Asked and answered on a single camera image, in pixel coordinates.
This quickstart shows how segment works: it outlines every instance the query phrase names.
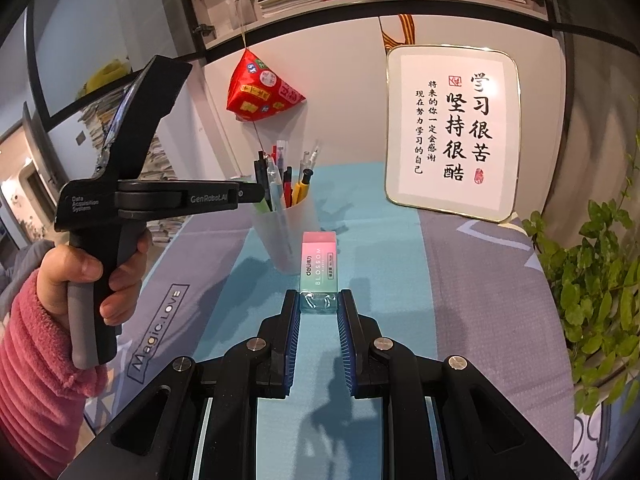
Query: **orange and black ribbon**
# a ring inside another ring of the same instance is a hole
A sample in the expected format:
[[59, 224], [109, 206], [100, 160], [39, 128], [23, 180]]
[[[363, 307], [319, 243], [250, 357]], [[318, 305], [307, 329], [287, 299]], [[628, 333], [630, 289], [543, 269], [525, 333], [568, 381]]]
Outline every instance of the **orange and black ribbon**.
[[392, 48], [400, 45], [415, 45], [415, 23], [414, 17], [410, 14], [398, 14], [402, 25], [402, 33], [404, 34], [404, 43], [399, 43], [382, 31], [382, 41], [385, 44], [385, 50], [389, 52]]

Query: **finger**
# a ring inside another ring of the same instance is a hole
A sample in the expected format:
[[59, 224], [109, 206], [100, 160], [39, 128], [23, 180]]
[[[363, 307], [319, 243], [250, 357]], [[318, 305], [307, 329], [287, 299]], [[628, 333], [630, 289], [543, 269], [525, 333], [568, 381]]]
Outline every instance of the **finger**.
[[149, 247], [151, 247], [153, 243], [154, 241], [151, 231], [149, 231], [149, 229], [145, 229], [145, 232], [142, 233], [142, 236], [138, 240], [138, 251], [142, 254], [147, 254]]
[[122, 290], [142, 279], [146, 271], [146, 254], [136, 252], [124, 262], [109, 277], [109, 288], [113, 291]]
[[100, 306], [100, 315], [108, 325], [121, 324], [133, 315], [142, 282], [134, 283], [111, 294]]
[[64, 282], [91, 283], [102, 276], [102, 263], [83, 250], [68, 245], [59, 245], [45, 254], [39, 279], [51, 285]]

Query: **framed sign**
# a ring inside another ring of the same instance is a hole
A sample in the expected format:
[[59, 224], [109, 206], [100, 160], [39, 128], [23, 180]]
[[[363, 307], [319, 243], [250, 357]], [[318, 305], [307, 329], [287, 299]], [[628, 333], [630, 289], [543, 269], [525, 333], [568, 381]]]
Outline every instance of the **framed sign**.
[[387, 57], [385, 190], [400, 205], [501, 222], [520, 163], [516, 63], [488, 48], [407, 45]]

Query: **red pen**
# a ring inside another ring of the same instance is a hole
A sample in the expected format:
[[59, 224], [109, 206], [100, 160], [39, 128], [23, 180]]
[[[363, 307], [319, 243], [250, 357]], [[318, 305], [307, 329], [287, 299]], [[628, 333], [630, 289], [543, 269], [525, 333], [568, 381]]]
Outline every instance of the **red pen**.
[[284, 191], [284, 202], [287, 207], [291, 207], [291, 197], [292, 197], [292, 189], [291, 189], [291, 177], [293, 173], [293, 168], [291, 166], [287, 167], [287, 171], [284, 172], [282, 177], [282, 187]]

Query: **pen holder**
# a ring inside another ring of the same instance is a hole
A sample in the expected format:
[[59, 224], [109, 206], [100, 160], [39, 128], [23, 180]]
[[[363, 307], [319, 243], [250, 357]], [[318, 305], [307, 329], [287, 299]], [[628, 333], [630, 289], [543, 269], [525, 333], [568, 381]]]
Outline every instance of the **pen holder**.
[[320, 230], [311, 194], [295, 206], [268, 213], [254, 209], [254, 228], [273, 266], [283, 274], [300, 273], [302, 235]]

